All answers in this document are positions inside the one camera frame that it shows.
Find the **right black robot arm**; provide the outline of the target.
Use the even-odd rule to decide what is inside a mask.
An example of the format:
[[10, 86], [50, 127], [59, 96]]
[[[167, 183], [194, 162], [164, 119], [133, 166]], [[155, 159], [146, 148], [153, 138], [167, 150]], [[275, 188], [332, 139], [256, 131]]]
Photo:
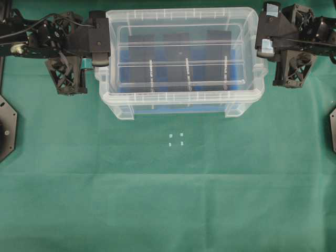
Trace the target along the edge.
[[302, 88], [318, 56], [335, 63], [335, 18], [316, 16], [310, 7], [265, 1], [259, 14], [257, 56], [276, 63], [273, 86]]

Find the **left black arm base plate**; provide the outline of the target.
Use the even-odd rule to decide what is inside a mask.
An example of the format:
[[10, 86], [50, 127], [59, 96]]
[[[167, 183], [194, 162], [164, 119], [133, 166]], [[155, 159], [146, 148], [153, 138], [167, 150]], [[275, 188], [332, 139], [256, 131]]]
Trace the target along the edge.
[[14, 150], [16, 142], [16, 110], [1, 96], [1, 162]]

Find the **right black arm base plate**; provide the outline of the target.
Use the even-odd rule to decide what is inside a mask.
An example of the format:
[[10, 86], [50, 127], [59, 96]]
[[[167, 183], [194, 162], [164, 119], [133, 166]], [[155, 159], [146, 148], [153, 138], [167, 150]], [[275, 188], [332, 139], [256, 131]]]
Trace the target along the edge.
[[332, 149], [336, 152], [336, 108], [329, 114], [331, 137], [332, 137]]

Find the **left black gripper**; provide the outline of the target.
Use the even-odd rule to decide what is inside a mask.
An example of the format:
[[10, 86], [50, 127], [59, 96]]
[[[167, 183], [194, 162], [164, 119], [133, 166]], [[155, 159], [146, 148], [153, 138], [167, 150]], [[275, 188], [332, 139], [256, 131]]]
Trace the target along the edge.
[[106, 67], [109, 65], [109, 51], [88, 51], [88, 31], [90, 28], [106, 28], [106, 12], [89, 12], [89, 19], [84, 20], [74, 12], [54, 14], [51, 24], [55, 27], [55, 38], [50, 44], [56, 55], [46, 60], [46, 68], [59, 95], [86, 94], [84, 69]]

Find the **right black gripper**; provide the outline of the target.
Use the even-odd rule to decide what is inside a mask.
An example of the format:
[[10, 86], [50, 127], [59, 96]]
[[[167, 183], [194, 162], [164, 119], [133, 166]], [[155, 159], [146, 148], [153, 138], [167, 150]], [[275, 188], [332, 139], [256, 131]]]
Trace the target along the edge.
[[273, 86], [302, 88], [316, 56], [308, 52], [309, 43], [301, 32], [314, 18], [302, 5], [281, 8], [280, 2], [264, 2], [258, 20], [257, 57], [276, 63]]

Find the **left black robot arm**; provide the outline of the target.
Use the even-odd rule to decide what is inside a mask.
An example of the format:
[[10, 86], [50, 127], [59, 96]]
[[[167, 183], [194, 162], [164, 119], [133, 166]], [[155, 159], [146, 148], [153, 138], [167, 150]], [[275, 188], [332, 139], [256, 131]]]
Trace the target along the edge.
[[1, 21], [1, 56], [45, 59], [46, 68], [60, 95], [86, 94], [84, 59], [93, 67], [109, 65], [111, 55], [106, 13], [90, 11], [89, 18], [74, 12], [25, 19], [12, 9]]

